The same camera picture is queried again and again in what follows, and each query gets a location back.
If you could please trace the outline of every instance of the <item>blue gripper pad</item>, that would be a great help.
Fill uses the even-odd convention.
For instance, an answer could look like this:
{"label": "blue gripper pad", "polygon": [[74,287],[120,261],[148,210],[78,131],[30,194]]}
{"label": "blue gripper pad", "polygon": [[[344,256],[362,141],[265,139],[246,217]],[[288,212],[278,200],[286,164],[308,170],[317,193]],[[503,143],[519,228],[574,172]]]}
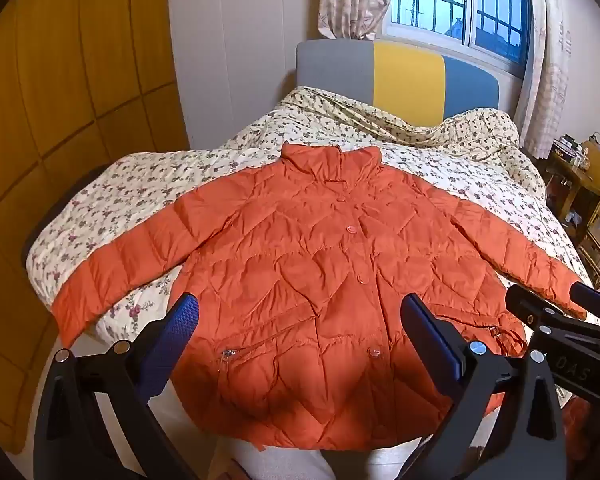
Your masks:
{"label": "blue gripper pad", "polygon": [[164,318],[166,323],[156,343],[142,359],[136,393],[142,402],[164,390],[178,359],[198,325],[198,300],[185,293],[178,298]]}
{"label": "blue gripper pad", "polygon": [[569,295],[571,301],[600,318],[600,292],[582,282],[576,282],[571,285]]}
{"label": "blue gripper pad", "polygon": [[456,399],[462,393],[460,379],[466,366],[464,338],[451,323],[433,317],[414,293],[402,300],[400,319],[439,393]]}

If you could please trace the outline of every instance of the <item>floral blanket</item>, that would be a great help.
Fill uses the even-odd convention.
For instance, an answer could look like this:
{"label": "floral blanket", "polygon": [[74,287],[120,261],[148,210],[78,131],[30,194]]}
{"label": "floral blanket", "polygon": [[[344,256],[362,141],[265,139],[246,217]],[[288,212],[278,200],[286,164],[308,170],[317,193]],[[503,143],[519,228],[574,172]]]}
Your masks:
{"label": "floral blanket", "polygon": [[[385,164],[490,210],[590,285],[573,245],[545,205],[542,179],[517,149],[518,133],[507,114],[480,108],[435,128],[415,128],[377,108],[298,88],[217,150],[135,153],[114,163],[33,245],[27,271],[36,293],[50,307],[62,284],[97,247],[213,178],[276,160],[285,141],[343,150],[378,146]],[[179,270],[131,292],[91,333],[106,344],[133,340],[147,323],[165,316]]]}

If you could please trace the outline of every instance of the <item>jacket's right sleeve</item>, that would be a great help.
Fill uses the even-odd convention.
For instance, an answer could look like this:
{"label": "jacket's right sleeve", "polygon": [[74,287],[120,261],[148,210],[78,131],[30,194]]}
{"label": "jacket's right sleeve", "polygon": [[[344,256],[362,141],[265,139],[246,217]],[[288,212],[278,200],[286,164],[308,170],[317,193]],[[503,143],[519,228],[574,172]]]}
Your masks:
{"label": "jacket's right sleeve", "polygon": [[573,303],[571,285],[580,278],[559,260],[550,257],[516,228],[485,208],[455,197],[413,177],[413,185],[426,195],[467,238],[491,266],[512,280],[584,320],[586,311]]}
{"label": "jacket's right sleeve", "polygon": [[241,170],[189,191],[97,248],[51,306],[62,343],[71,346],[89,323],[129,292],[173,269],[220,232],[251,196],[257,171]]}

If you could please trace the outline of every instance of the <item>orange jacket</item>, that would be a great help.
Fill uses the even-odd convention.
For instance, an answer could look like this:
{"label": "orange jacket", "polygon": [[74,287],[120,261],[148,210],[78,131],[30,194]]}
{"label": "orange jacket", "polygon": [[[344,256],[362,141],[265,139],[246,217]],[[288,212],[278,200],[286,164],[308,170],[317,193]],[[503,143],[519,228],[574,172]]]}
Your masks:
{"label": "orange jacket", "polygon": [[492,351],[521,323],[493,268],[584,317],[578,277],[478,205],[381,163],[378,148],[285,144],[282,158],[181,196],[97,249],[53,304],[69,345],[184,262],[200,322],[173,373],[203,430],[269,446],[369,449],[437,428],[449,407],[400,324],[416,292]]}

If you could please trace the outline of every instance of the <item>metal screw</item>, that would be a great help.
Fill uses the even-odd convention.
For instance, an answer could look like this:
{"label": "metal screw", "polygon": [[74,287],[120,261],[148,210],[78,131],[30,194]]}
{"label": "metal screw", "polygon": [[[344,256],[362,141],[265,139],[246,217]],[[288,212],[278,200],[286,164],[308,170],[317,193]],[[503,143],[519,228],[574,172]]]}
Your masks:
{"label": "metal screw", "polygon": [[469,343],[469,350],[474,354],[483,355],[486,353],[487,347],[482,341],[471,341]]}
{"label": "metal screw", "polygon": [[115,345],[113,345],[113,351],[116,354],[126,354],[127,352],[129,352],[129,349],[131,348],[131,343],[129,341],[118,341]]}
{"label": "metal screw", "polygon": [[58,350],[56,352],[55,359],[59,363],[62,363],[62,362],[66,361],[69,358],[69,355],[71,355],[71,353],[66,348],[62,348],[61,350]]}
{"label": "metal screw", "polygon": [[536,363],[541,363],[542,361],[544,361],[544,356],[542,355],[542,352],[539,352],[538,350],[532,350],[531,359]]}

